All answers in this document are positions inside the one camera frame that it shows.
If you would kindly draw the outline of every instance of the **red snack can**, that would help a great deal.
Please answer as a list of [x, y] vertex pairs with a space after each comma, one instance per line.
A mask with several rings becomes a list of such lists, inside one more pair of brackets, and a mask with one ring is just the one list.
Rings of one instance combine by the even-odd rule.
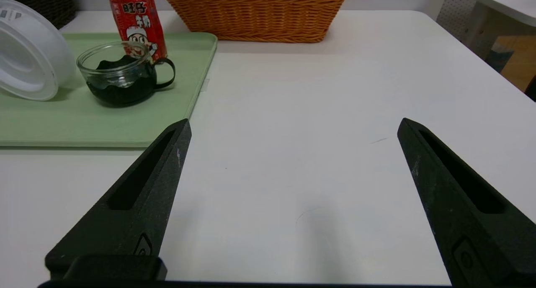
[[145, 44], [153, 61], [167, 57], [155, 0], [110, 0], [110, 6], [121, 40]]

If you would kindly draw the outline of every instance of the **light green tray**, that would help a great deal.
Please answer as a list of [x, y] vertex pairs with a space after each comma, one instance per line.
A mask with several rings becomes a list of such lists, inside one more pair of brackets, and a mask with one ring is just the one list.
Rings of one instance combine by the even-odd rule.
[[[75, 57], [84, 50], [119, 41], [117, 34], [65, 34]], [[0, 146], [147, 147], [169, 124], [189, 118], [205, 80], [217, 38], [209, 33], [166, 35], [175, 82], [146, 101], [124, 108], [101, 105], [78, 72], [46, 102], [21, 99], [0, 89]], [[157, 66], [159, 82], [171, 78]]]

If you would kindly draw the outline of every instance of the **white bowl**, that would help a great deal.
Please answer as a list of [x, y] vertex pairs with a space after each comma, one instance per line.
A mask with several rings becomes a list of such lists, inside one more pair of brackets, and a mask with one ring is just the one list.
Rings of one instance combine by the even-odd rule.
[[0, 0], [0, 88], [46, 101], [75, 73], [75, 57], [45, 17], [15, 0]]

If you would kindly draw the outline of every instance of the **glass cup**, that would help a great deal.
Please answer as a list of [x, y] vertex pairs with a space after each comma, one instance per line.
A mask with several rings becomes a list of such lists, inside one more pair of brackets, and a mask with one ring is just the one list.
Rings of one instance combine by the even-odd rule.
[[[167, 63], [173, 78], [157, 84], [155, 65]], [[155, 90], [172, 84], [175, 65], [167, 58], [153, 63], [145, 44], [119, 41], [86, 50], [76, 65], [93, 95], [110, 105], [132, 105], [149, 98]]]

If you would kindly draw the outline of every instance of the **wicker basket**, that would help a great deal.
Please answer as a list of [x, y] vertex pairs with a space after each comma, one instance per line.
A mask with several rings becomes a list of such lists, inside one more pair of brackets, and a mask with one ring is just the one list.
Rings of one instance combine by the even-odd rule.
[[220, 40], [320, 42], [344, 0], [168, 0], [192, 32]]
[[61, 28], [75, 18], [73, 0], [16, 0], [48, 19], [56, 28]]

